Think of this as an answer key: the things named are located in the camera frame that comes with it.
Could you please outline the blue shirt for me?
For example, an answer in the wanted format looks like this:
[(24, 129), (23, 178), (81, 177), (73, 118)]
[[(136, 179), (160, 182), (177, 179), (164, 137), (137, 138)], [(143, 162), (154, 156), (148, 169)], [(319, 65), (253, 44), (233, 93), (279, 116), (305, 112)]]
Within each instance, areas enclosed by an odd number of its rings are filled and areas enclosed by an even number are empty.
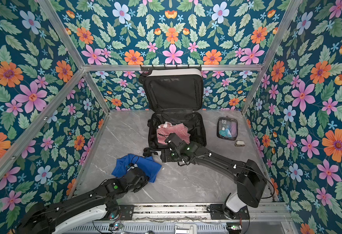
[(153, 157), (140, 157), (133, 154), (128, 154), (122, 158), (116, 160), (115, 168), (112, 175), (115, 177), (124, 176), (130, 167), (136, 165), (140, 168), (146, 176), (150, 178), (150, 183), (155, 183), (157, 174), (161, 170), (161, 165), (154, 161)]

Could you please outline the red white striped shirt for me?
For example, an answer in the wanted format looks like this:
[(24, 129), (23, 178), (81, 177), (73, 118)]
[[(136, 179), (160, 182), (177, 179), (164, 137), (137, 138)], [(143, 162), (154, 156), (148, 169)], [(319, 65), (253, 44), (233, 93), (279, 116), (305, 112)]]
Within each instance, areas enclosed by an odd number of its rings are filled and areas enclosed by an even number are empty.
[(170, 122), (165, 122), (157, 127), (157, 142), (159, 144), (166, 145), (166, 138), (173, 133), (175, 133), (181, 140), (183, 140), (187, 144), (190, 143), (190, 134), (188, 133), (188, 128), (183, 123), (173, 125)]

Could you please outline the clear toiletry pouch black trim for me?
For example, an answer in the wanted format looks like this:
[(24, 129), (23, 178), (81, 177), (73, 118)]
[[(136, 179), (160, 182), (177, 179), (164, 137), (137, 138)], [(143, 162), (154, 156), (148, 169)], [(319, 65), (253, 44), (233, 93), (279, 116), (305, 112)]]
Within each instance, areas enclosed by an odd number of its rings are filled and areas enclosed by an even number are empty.
[(229, 117), (220, 117), (217, 123), (217, 137), (234, 141), (238, 137), (238, 121)]

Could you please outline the white black suitcase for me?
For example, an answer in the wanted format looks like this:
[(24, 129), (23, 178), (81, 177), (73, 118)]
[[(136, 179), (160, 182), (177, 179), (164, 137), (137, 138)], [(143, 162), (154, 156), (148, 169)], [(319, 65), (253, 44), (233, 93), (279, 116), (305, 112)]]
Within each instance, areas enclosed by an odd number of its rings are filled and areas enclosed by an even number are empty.
[(167, 133), (159, 131), (160, 125), (165, 123), (185, 126), (190, 141), (207, 145), (203, 118), (198, 112), (202, 108), (204, 94), (204, 81), (199, 69), (151, 70), (141, 74), (139, 82), (153, 111), (148, 120), (151, 149), (161, 151), (168, 147), (164, 141)]

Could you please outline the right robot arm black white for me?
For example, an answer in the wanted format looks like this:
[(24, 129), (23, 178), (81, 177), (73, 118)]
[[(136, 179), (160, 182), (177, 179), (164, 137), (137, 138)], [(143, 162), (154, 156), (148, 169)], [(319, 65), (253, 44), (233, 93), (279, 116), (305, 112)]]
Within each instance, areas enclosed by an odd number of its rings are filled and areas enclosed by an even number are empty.
[(205, 166), (225, 175), (236, 184), (236, 192), (229, 194), (222, 205), (221, 213), (225, 217), (234, 219), (241, 209), (259, 206), (268, 180), (256, 162), (229, 159), (197, 142), (186, 143), (175, 133), (167, 136), (165, 143), (168, 149), (162, 154), (163, 162), (177, 162), (178, 166)]

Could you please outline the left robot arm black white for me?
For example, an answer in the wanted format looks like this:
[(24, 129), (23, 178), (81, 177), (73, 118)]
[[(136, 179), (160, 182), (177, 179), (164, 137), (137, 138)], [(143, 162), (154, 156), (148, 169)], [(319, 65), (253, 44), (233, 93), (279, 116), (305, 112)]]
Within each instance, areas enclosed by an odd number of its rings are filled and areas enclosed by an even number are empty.
[(62, 234), (87, 222), (120, 217), (118, 199), (138, 192), (149, 182), (140, 168), (130, 169), (121, 178), (103, 181), (95, 189), (66, 201), (31, 207), (13, 230), (15, 234)]

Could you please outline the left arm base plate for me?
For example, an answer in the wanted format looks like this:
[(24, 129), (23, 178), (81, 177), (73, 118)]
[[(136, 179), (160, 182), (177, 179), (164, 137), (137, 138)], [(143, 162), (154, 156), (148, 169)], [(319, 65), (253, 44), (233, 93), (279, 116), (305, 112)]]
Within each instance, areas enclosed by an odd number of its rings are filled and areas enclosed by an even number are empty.
[(124, 204), (124, 205), (117, 205), (112, 212), (112, 218), (111, 220), (114, 221), (128, 221), (132, 220), (133, 215), (134, 215), (134, 205), (130, 204)]

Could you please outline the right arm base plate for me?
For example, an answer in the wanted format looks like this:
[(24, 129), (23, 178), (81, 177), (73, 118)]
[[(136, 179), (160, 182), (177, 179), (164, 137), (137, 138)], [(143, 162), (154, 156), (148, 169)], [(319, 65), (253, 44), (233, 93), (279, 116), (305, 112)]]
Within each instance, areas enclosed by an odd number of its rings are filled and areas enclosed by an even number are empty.
[(230, 210), (225, 204), (210, 204), (207, 207), (212, 220), (249, 220), (250, 214), (247, 206), (241, 208), (238, 212)]

